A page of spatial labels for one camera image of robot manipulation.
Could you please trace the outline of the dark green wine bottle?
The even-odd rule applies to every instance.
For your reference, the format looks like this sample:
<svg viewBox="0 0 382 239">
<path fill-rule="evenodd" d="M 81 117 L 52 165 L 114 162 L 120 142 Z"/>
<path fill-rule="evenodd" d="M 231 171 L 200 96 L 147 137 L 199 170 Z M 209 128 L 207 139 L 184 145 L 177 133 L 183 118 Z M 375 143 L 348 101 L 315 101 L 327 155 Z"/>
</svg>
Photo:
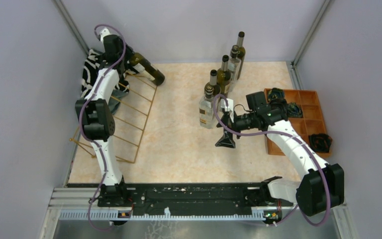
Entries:
<svg viewBox="0 0 382 239">
<path fill-rule="evenodd" d="M 156 86 L 163 84 L 164 74 L 139 52 L 133 53 L 128 63 L 129 70 L 135 74 L 141 74 Z"/>
</svg>

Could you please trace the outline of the clear glass liquor bottle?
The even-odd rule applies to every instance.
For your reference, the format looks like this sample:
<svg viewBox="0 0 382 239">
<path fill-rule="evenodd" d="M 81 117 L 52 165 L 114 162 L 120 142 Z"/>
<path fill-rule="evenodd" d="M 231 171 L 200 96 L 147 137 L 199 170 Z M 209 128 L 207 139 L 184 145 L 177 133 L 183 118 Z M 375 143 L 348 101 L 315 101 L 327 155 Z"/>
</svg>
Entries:
<svg viewBox="0 0 382 239">
<path fill-rule="evenodd" d="M 199 123 L 202 127 L 211 129 L 214 125 L 214 87 L 206 85 L 204 88 L 204 95 L 199 101 Z"/>
</svg>

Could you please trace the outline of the dark labelled wine bottle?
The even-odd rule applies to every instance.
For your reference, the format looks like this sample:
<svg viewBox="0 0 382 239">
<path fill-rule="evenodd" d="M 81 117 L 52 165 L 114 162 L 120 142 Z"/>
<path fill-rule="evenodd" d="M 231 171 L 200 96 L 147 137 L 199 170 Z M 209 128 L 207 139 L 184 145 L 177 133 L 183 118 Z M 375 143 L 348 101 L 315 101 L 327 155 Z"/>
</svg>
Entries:
<svg viewBox="0 0 382 239">
<path fill-rule="evenodd" d="M 217 83 L 217 70 L 212 69 L 210 71 L 210 79 L 209 82 L 207 83 L 208 85 L 212 86 L 213 88 L 213 96 L 216 96 L 220 93 L 220 85 Z"/>
</svg>

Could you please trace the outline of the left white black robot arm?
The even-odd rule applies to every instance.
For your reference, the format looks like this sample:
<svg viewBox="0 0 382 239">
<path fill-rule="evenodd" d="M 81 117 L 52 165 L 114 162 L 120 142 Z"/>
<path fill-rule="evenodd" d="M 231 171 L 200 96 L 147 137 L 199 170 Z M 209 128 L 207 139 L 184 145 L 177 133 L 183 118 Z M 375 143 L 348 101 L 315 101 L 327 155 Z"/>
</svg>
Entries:
<svg viewBox="0 0 382 239">
<path fill-rule="evenodd" d="M 100 24 L 100 27 L 97 37 L 103 43 L 104 53 L 97 80 L 91 91 L 76 102 L 75 109 L 80 133 L 93 147 L 102 174 L 100 193 L 117 206 L 123 206 L 129 200 L 129 192 L 125 190 L 123 175 L 116 164 L 113 147 L 115 122 L 108 103 L 127 69 L 127 44 L 119 30 L 107 24 Z"/>
</svg>

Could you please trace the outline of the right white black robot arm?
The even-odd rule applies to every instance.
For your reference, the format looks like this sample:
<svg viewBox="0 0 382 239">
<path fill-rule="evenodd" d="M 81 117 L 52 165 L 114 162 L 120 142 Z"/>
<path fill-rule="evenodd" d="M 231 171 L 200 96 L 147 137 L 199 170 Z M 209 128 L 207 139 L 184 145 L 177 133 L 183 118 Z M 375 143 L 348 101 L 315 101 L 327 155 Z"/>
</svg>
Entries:
<svg viewBox="0 0 382 239">
<path fill-rule="evenodd" d="M 234 147 L 233 137 L 265 135 L 292 163 L 300 181 L 278 177 L 266 182 L 261 201 L 273 205 L 278 199 L 297 204 L 306 216 L 329 212 L 345 201 L 344 170 L 318 155 L 293 128 L 281 108 L 272 108 L 264 92 L 246 96 L 249 111 L 238 115 L 233 101 L 219 94 L 214 98 L 214 116 L 224 136 L 218 147 Z"/>
</svg>

